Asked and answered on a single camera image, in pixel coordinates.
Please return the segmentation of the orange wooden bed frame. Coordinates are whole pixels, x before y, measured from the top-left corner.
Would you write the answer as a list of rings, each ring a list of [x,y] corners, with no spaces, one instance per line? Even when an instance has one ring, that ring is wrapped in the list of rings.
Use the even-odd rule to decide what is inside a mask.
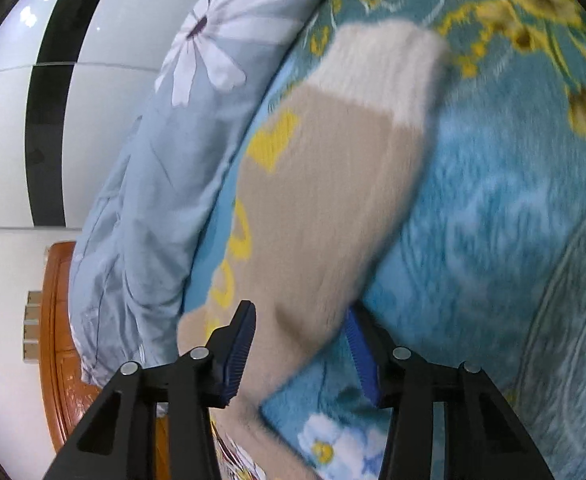
[[[68,288],[74,244],[59,242],[48,252],[39,313],[39,377],[49,434],[60,450],[99,389],[80,379],[80,357],[72,341]]]

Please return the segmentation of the beige fuzzy cartoon sweater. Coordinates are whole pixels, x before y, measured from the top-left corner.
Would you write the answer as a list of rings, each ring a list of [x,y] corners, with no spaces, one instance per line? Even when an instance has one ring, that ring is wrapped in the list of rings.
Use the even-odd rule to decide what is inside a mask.
[[[253,302],[239,392],[214,417],[270,479],[314,477],[259,409],[339,332],[407,214],[447,53],[409,21],[346,24],[247,144],[223,261],[204,304],[182,315],[177,346],[203,344]]]

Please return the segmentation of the light blue floral quilt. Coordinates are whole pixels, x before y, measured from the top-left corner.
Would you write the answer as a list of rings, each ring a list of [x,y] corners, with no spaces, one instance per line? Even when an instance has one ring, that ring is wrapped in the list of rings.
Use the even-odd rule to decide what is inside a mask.
[[[69,275],[80,377],[177,356],[197,241],[273,75],[321,0],[197,0],[90,209]]]

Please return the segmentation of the blue floral fleece blanket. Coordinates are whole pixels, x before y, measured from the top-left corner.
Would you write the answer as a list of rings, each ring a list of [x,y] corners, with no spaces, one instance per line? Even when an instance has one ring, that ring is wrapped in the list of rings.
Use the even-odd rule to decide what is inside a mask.
[[[398,341],[484,367],[558,479],[586,478],[586,11],[577,0],[327,0],[258,107],[341,25],[407,18],[450,45],[434,155],[365,292]]]

